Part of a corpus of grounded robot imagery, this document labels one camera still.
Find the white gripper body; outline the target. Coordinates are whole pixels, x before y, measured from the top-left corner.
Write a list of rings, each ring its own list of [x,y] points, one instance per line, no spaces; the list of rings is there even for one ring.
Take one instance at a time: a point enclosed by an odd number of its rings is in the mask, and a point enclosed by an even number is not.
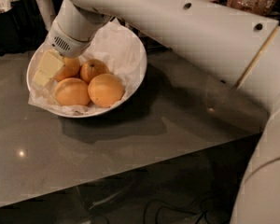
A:
[[[87,23],[54,21],[48,40],[62,56],[76,58],[90,45],[92,28]]]

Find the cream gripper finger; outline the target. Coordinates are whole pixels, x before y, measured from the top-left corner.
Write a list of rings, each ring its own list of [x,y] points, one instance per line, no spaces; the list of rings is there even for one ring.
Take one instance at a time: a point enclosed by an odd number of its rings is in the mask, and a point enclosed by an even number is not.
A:
[[[33,82],[46,87],[64,67],[63,57],[55,49],[46,50],[38,63]]]

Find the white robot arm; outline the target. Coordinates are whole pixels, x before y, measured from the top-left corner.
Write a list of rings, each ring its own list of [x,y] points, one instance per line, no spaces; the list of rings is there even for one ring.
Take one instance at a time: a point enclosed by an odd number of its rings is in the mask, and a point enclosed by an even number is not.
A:
[[[118,17],[256,100],[270,115],[245,171],[231,224],[280,224],[280,24],[202,0],[63,0],[50,44],[80,55]]]

